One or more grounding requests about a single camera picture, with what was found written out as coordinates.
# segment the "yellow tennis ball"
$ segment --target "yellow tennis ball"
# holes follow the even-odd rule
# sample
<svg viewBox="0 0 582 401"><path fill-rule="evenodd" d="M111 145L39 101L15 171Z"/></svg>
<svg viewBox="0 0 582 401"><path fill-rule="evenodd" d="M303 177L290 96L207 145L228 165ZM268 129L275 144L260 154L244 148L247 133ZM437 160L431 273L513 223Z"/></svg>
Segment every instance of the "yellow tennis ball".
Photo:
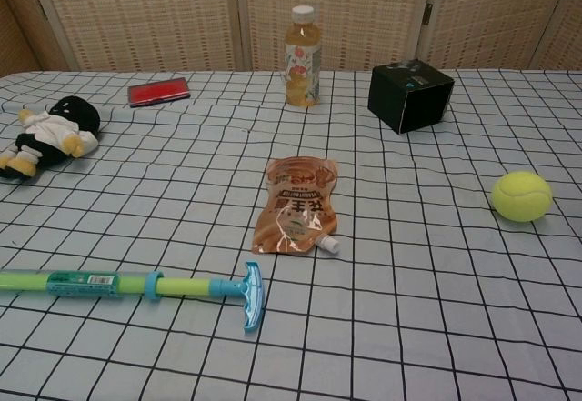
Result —
<svg viewBox="0 0 582 401"><path fill-rule="evenodd" d="M493 207L517 222L535 221L552 206L552 189L541 176L526 171L499 178L491 191Z"/></svg>

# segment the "red case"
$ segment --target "red case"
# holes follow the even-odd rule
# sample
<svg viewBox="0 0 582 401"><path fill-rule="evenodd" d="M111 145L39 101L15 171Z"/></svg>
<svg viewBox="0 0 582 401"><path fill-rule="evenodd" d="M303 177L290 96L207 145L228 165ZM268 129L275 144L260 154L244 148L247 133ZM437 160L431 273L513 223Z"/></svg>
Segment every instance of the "red case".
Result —
<svg viewBox="0 0 582 401"><path fill-rule="evenodd" d="M174 78L145 85L130 85L127 88L130 107L165 103L189 97L190 91L185 78Z"/></svg>

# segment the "black cube box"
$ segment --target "black cube box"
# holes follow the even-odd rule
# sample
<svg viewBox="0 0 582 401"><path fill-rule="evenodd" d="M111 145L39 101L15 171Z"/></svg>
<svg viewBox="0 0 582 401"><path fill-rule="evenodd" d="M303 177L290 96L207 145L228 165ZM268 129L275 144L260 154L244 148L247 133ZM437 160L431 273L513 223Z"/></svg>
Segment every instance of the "black cube box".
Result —
<svg viewBox="0 0 582 401"><path fill-rule="evenodd" d="M436 124L455 81L420 60L372 70L367 108L399 134Z"/></svg>

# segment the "juice bottle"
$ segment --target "juice bottle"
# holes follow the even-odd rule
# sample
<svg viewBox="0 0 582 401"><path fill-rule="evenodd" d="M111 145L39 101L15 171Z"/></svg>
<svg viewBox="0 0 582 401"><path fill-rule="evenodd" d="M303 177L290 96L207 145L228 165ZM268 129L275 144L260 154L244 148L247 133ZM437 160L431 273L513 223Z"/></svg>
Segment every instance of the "juice bottle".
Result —
<svg viewBox="0 0 582 401"><path fill-rule="evenodd" d="M286 98L291 105L313 105L319 96L321 65L321 32L313 24L316 11L297 5L291 16L293 24L285 34Z"/></svg>

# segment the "bottle cap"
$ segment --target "bottle cap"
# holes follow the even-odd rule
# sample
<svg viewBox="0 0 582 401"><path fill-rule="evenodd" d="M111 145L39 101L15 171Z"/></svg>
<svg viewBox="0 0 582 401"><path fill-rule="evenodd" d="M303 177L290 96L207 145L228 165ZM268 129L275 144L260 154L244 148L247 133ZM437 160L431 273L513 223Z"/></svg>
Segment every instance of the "bottle cap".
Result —
<svg viewBox="0 0 582 401"><path fill-rule="evenodd" d="M331 254L337 253L339 251L339 242L337 242L332 236L330 235L321 235L316 239L316 245L319 246L321 249L325 249L329 251Z"/></svg>
<svg viewBox="0 0 582 401"><path fill-rule="evenodd" d="M311 5L296 5L291 10L291 18L296 24L311 24L316 19L316 9Z"/></svg>

